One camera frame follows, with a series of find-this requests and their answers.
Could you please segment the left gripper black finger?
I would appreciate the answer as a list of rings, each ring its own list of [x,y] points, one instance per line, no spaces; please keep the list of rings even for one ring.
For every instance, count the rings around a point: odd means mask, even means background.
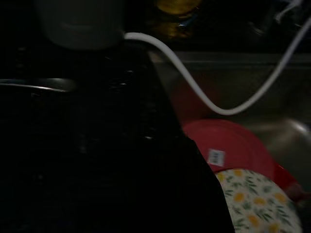
[[[138,160],[137,233],[235,233],[221,185],[193,140],[144,147]]]

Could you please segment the lemon pattern plate red rim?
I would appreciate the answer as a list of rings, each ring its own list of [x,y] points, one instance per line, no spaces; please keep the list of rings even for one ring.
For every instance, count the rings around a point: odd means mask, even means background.
[[[303,233],[297,180],[276,164],[230,167],[215,172],[235,233]]]

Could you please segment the stainless steel sink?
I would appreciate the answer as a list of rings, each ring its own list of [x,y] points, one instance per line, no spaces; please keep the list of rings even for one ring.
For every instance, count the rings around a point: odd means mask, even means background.
[[[277,54],[177,53],[204,93],[219,107],[234,108],[266,81]],[[218,118],[158,51],[149,57],[182,125]],[[311,193],[311,54],[295,55],[269,90],[246,111],[226,116],[251,131],[271,157]]]

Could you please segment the grey thermos jug red label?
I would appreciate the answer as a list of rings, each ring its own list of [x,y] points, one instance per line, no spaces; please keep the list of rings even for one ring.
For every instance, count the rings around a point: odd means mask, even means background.
[[[34,0],[45,36],[70,50],[102,50],[124,39],[125,0]]]

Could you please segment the red plate with barcode sticker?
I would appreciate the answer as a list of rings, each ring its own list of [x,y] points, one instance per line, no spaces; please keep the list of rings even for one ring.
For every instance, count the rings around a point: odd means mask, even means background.
[[[274,177],[274,161],[263,143],[237,123],[220,119],[204,119],[183,127],[214,173],[228,169],[247,169],[270,179]]]

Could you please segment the yellow liquid plastic bottle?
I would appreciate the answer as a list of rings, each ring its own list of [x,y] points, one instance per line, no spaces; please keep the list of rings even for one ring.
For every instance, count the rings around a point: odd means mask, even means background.
[[[165,40],[187,38],[198,17],[203,0],[154,0],[148,22],[151,30]]]

